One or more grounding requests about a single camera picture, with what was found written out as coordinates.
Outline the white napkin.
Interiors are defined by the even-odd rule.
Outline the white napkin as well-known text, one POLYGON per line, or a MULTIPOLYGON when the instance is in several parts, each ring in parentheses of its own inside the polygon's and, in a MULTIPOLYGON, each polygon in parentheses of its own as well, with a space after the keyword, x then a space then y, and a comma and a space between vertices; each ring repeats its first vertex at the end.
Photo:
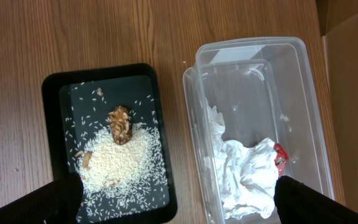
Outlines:
POLYGON ((225 141, 223 114, 209 106, 208 119, 224 219, 240 220, 253 213, 269 218, 279 178, 275 142, 265 138, 254 147, 245 147, 235 139, 225 141))

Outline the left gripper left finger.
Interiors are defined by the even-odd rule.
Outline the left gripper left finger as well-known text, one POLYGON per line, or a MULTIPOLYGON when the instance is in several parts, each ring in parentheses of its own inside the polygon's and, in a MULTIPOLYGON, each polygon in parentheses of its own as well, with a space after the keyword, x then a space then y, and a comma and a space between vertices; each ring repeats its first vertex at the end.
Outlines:
POLYGON ((0 224, 76 223, 83 197, 78 174, 53 182, 0 208, 0 224))

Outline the rice leftovers pile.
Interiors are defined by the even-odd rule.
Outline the rice leftovers pile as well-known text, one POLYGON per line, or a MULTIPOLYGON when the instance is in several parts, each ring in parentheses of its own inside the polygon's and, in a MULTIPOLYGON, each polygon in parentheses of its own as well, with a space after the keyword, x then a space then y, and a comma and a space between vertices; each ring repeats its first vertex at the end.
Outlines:
POLYGON ((83 183, 78 223, 101 223, 166 207, 170 188, 151 84, 102 80, 60 89, 67 165, 83 183), (131 139, 118 144, 109 114, 127 110, 131 139))

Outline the brown food scrap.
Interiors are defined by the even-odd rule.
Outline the brown food scrap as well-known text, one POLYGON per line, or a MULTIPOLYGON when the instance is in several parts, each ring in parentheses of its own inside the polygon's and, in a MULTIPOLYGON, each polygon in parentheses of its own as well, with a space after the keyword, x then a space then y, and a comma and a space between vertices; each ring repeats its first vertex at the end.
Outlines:
POLYGON ((118 106, 108 113, 112 137, 117 145, 124 145, 132 139, 132 128, 129 122, 129 111, 118 106))

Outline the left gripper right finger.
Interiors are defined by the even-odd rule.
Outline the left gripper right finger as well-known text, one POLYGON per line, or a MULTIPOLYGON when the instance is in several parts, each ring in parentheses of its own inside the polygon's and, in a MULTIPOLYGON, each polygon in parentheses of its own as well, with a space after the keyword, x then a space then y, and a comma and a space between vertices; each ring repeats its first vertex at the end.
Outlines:
POLYGON ((276 182, 274 202, 282 224, 358 223, 358 213, 286 175, 276 182))

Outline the red snack wrapper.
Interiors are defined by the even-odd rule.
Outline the red snack wrapper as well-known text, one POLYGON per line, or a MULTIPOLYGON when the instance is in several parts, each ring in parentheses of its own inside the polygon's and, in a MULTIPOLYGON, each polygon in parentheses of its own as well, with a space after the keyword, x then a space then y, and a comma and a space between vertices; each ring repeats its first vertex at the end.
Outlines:
POLYGON ((279 143, 276 143, 273 148, 277 153, 277 156, 275 158, 275 165, 276 168, 278 169, 278 175, 279 177, 281 177, 285 173, 287 160, 289 160, 290 157, 287 154, 286 150, 279 143))

